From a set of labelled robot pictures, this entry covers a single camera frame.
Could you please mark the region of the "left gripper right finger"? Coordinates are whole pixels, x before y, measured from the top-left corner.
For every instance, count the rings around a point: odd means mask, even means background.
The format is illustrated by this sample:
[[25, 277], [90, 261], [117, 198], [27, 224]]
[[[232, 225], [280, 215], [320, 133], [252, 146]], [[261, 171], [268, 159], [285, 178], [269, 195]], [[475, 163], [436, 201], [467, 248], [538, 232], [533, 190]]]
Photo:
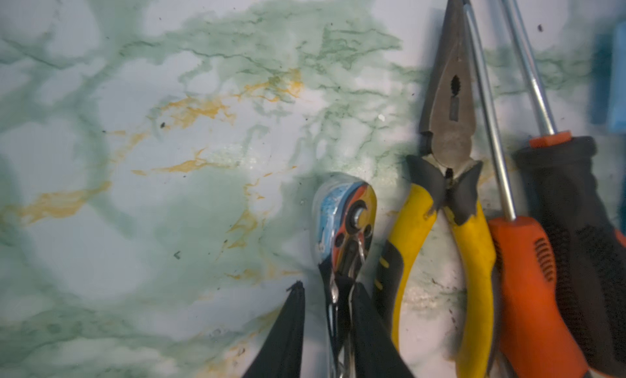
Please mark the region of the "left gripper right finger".
[[350, 292], [350, 320], [356, 377], [413, 377], [362, 283]]

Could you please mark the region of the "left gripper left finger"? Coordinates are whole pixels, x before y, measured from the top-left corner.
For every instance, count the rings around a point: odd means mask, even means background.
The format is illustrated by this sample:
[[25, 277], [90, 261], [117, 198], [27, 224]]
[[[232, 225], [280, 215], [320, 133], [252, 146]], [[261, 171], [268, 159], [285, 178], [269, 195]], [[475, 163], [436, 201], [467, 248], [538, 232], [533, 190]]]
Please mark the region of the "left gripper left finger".
[[306, 309], [303, 282], [296, 281], [288, 292], [278, 318], [244, 377], [301, 376]]

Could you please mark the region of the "chrome ratchet wrench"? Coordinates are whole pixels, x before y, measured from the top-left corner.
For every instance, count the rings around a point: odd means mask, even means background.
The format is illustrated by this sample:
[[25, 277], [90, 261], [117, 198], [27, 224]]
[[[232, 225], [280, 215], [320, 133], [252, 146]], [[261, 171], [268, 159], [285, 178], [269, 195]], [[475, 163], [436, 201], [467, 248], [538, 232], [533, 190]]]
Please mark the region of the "chrome ratchet wrench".
[[373, 240], [378, 199], [373, 187], [348, 174], [329, 174], [311, 210], [311, 254], [324, 292], [330, 377], [352, 377], [349, 294]]

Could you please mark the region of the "small orange screwdriver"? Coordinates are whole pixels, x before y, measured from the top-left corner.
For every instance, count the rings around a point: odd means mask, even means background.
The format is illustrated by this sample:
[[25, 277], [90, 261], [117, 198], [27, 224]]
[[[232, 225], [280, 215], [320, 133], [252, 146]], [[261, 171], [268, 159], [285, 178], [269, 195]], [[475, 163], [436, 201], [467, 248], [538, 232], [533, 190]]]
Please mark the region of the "small orange screwdriver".
[[502, 296], [498, 365], [505, 377], [588, 377], [589, 365], [556, 301], [554, 252], [543, 227], [519, 216], [471, 0], [462, 0], [503, 215], [489, 220]]

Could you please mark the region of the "yellow-handled pliers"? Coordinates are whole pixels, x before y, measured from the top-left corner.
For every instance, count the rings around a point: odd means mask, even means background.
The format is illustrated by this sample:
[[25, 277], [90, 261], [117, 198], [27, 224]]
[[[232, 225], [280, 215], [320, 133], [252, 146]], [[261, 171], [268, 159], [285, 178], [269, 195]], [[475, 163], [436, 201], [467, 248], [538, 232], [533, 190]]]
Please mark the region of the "yellow-handled pliers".
[[476, 130], [470, 36], [464, 0], [448, 0], [435, 65], [425, 92], [420, 156], [406, 158], [410, 189], [378, 260], [373, 302], [394, 345], [412, 266], [440, 211], [464, 268], [466, 319], [456, 375], [487, 377], [497, 350], [500, 290], [497, 253], [479, 202], [483, 164], [471, 156]]

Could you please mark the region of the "orange black screwdriver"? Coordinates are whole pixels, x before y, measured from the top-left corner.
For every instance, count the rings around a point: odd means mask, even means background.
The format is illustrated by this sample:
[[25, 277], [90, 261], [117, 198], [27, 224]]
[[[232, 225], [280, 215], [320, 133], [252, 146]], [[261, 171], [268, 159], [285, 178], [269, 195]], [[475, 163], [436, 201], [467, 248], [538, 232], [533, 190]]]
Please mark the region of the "orange black screwdriver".
[[558, 129], [517, 0], [500, 0], [540, 134], [514, 160], [535, 193], [554, 249], [561, 316], [590, 367], [625, 375], [625, 237], [612, 225], [593, 175], [590, 136]]

